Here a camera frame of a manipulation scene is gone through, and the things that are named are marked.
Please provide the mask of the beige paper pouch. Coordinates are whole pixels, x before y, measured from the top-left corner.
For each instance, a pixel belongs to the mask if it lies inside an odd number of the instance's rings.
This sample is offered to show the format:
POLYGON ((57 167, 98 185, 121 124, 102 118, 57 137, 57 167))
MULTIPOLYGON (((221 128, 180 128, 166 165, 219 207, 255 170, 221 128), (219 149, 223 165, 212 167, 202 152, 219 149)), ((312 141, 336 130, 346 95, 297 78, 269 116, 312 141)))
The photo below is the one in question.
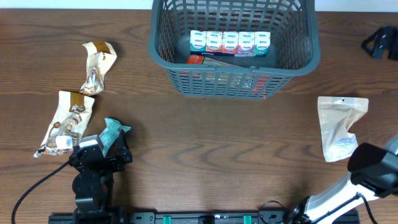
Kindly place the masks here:
POLYGON ((358 147, 352 125, 368 112, 367 98, 319 96, 317 100, 322 150, 327 162, 350 157, 358 147))

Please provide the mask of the orange spaghetti packet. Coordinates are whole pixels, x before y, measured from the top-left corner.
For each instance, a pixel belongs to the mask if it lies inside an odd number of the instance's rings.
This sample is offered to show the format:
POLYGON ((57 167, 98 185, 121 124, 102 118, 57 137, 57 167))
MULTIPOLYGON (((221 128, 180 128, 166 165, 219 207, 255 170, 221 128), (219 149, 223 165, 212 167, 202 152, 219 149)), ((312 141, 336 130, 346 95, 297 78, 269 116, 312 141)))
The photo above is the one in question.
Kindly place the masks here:
MULTIPOLYGON (((201 55, 189 56, 186 63, 203 64, 214 67, 240 67, 201 55)), ((225 95, 239 97, 256 96, 262 91, 269 79, 268 76, 256 78, 256 75, 246 75, 243 77, 242 73, 237 73, 237 75, 231 75, 231 73, 221 73, 221 75, 209 73, 204 77, 200 72, 193 72, 192 78, 194 81, 193 94, 199 93, 199 79, 202 79, 202 81, 205 81, 205 95, 212 94, 216 96, 225 95)))

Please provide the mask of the multicolour tissue pack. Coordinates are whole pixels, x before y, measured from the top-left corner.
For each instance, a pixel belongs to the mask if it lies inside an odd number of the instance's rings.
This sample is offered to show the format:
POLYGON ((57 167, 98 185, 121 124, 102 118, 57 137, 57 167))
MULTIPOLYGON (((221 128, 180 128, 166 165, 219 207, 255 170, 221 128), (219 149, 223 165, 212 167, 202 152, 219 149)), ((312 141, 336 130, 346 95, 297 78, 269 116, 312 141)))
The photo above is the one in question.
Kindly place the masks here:
POLYGON ((190 53, 234 57, 263 57, 271 46, 266 31, 199 31, 190 32, 190 53))

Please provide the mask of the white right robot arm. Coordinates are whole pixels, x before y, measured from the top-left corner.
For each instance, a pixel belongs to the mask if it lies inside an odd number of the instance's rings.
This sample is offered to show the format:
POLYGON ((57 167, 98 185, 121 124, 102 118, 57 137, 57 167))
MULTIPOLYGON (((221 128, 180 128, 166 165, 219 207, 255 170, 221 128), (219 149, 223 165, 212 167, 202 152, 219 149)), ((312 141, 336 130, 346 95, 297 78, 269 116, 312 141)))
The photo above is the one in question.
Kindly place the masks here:
POLYGON ((369 202, 397 196, 397 136, 384 148, 360 144, 348 161, 348 172, 331 187, 298 204, 285 223, 349 222, 344 214, 364 204, 373 223, 369 202))

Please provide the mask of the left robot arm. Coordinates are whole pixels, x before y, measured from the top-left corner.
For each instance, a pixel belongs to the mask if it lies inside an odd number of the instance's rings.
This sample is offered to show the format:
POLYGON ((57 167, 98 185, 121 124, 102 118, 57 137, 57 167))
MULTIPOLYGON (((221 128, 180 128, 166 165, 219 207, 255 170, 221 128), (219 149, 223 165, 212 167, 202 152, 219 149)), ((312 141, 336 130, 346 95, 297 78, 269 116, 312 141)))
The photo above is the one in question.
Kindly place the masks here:
POLYGON ((123 171, 125 165, 132 162, 123 130, 116 140, 116 150, 115 155, 105 157, 98 135, 82 139, 73 148, 69 164, 79 172, 72 183, 77 205, 72 215, 73 223, 129 223, 124 209, 111 205, 113 174, 123 171))

